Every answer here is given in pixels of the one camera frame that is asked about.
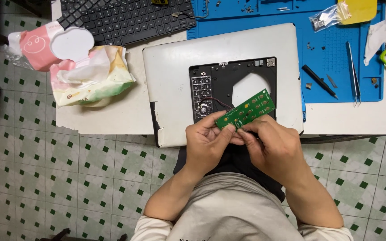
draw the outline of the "black pry tool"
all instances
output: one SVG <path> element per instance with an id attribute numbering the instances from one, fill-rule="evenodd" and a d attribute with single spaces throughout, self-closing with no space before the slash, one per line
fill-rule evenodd
<path id="1" fill-rule="evenodd" d="M 306 64 L 302 66 L 302 69 L 309 74 L 325 91 L 327 91 L 331 96 L 339 99 L 338 96 L 330 89 L 330 87 L 324 82 L 324 79 L 318 77 L 317 74 L 312 71 Z"/>

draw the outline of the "white plastic lid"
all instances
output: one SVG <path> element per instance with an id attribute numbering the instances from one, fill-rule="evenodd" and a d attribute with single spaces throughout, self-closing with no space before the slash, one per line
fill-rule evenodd
<path id="1" fill-rule="evenodd" d="M 88 30 L 69 27 L 55 34 L 50 41 L 50 50 L 59 59 L 70 59 L 78 63 L 89 58 L 89 50 L 93 48 L 94 44 L 95 40 Z"/>

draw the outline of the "blue silicone mat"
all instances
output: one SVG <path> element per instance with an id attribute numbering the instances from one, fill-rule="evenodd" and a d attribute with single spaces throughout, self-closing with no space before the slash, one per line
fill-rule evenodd
<path id="1" fill-rule="evenodd" d="M 191 0 L 195 13 L 203 15 L 205 0 Z M 351 44 L 353 60 L 359 79 L 362 102 L 374 102 L 383 99 L 383 64 L 375 55 L 364 66 L 363 56 L 370 24 L 376 24 L 385 19 L 385 5 L 378 3 L 377 14 L 370 22 L 354 25 L 334 25 L 318 33 L 314 33 L 309 17 L 336 3 L 334 0 L 222 0 L 216 7 L 216 0 L 210 0 L 209 16 L 196 19 L 197 26 L 187 30 L 187 39 L 212 36 L 222 33 L 246 30 L 283 23 L 293 23 L 296 26 L 300 78 L 302 92 L 306 103 L 354 102 L 352 84 L 348 68 L 346 41 Z M 254 12 L 246 13 L 251 5 Z M 287 7 L 289 11 L 278 11 L 277 8 Z M 339 100 L 323 90 L 301 67 L 307 64 L 336 93 Z M 337 88 L 333 88 L 328 80 L 329 75 Z M 378 87 L 371 79 L 377 79 Z M 306 83 L 312 83 L 311 90 L 306 89 Z"/>

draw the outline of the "hand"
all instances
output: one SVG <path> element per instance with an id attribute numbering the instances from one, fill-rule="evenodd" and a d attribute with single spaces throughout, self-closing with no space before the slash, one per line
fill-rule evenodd
<path id="1" fill-rule="evenodd" d="M 260 140 L 246 131 L 257 133 Z M 286 189 L 312 176 L 295 129 L 283 127 L 272 117 L 263 115 L 238 129 L 238 134 L 247 145 L 252 164 Z"/>
<path id="2" fill-rule="evenodd" d="M 193 170 L 201 177 L 218 165 L 229 143 L 244 144 L 241 136 L 235 132 L 234 125 L 227 125 L 220 131 L 214 123 L 225 113 L 226 111 L 212 113 L 186 128 L 187 160 L 185 168 Z"/>

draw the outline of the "green circuit board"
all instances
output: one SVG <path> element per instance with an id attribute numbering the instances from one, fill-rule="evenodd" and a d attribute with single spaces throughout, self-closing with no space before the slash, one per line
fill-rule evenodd
<path id="1" fill-rule="evenodd" d="M 252 122 L 255 118 L 273 110 L 275 110 L 275 105 L 268 91 L 264 89 L 222 117 L 216 119 L 215 123 L 220 129 L 223 129 L 228 124 L 233 124 L 236 129 L 238 129 Z"/>

